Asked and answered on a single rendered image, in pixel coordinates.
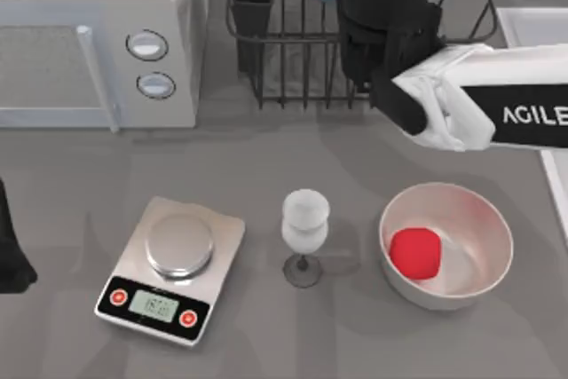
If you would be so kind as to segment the silver kitchen scale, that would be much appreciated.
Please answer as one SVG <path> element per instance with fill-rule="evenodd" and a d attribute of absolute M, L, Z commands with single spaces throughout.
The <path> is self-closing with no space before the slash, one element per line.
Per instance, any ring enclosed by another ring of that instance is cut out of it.
<path fill-rule="evenodd" d="M 121 327 L 196 346 L 245 230 L 240 218 L 155 196 L 106 281 L 95 314 Z"/>

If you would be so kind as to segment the red rounded block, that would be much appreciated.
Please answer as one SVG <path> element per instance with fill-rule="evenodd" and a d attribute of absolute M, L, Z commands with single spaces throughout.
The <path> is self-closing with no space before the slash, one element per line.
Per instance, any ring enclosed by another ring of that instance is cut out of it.
<path fill-rule="evenodd" d="M 441 267 L 441 235 L 426 227 L 397 230 L 390 240 L 388 253 L 392 264 L 405 278 L 433 279 Z"/>

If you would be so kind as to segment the microwave oven door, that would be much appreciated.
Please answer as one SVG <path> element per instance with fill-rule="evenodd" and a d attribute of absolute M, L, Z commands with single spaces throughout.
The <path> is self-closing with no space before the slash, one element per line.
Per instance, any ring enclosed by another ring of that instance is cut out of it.
<path fill-rule="evenodd" d="M 79 25 L 93 29 L 121 127 L 99 2 L 0 0 L 0 129 L 109 129 L 76 36 Z"/>

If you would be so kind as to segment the frosted wine glass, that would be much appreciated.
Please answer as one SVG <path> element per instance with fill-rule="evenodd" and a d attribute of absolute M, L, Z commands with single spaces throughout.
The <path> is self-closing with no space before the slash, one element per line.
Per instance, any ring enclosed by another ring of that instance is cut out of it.
<path fill-rule="evenodd" d="M 288 194 L 282 205 L 281 237 L 292 251 L 282 267 L 296 288 L 316 285 L 323 268 L 316 252 L 328 236 L 330 204 L 320 192 L 302 188 Z"/>

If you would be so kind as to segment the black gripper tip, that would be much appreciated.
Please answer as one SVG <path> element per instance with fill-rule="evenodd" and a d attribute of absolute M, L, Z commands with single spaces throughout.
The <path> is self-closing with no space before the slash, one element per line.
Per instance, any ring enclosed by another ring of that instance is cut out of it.
<path fill-rule="evenodd" d="M 14 231 L 4 181 L 0 178 L 0 295 L 22 294 L 38 280 Z"/>

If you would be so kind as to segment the round grey microwave knob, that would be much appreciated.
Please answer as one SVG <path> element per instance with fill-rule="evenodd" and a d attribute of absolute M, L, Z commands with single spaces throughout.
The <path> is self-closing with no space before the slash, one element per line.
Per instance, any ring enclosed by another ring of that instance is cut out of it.
<path fill-rule="evenodd" d="M 153 62 L 163 59 L 169 51 L 166 38 L 159 33 L 143 29 L 136 34 L 128 35 L 126 48 L 136 59 Z"/>
<path fill-rule="evenodd" d="M 149 99 L 167 99 L 176 91 L 176 83 L 167 74 L 153 72 L 137 79 L 138 91 Z"/>

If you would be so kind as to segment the pale metal bowl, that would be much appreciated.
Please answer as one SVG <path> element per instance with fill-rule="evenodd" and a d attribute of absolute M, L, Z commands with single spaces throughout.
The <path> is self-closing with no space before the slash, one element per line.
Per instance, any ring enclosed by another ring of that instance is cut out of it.
<path fill-rule="evenodd" d="M 426 227 L 441 235 L 442 261 L 430 280 L 409 280 L 392 264 L 392 235 Z M 456 184 L 420 183 L 388 202 L 377 227 L 383 275 L 406 300 L 424 309 L 457 311 L 473 305 L 505 278 L 514 258 L 514 240 L 501 212 L 484 196 Z"/>

